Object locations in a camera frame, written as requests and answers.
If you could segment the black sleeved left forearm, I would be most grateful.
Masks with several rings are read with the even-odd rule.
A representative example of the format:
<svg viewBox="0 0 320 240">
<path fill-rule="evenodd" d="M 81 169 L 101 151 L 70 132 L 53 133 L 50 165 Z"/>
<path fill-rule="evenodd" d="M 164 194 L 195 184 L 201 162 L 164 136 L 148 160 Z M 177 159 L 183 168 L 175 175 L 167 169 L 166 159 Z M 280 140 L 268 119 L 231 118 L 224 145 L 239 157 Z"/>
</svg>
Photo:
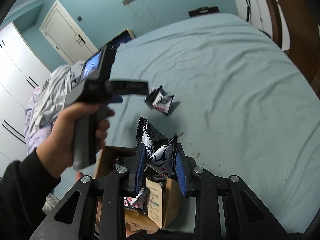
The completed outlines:
<svg viewBox="0 0 320 240">
<path fill-rule="evenodd" d="M 29 239 L 46 214 L 46 197 L 60 183 L 33 151 L 13 161 L 1 179 L 1 239 Z"/>
</svg>

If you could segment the person left hand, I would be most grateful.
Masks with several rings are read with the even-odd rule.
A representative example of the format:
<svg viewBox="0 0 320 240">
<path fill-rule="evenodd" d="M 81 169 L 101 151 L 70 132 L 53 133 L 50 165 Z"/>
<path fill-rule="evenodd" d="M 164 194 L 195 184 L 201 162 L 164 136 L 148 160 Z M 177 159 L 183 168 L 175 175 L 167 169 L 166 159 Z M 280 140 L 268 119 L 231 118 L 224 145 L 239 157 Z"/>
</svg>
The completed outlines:
<svg viewBox="0 0 320 240">
<path fill-rule="evenodd" d="M 97 112 L 99 105 L 74 103 L 62 110 L 49 137 L 36 149 L 44 168 L 59 178 L 64 170 L 73 165 L 73 139 L 77 119 Z"/>
</svg>

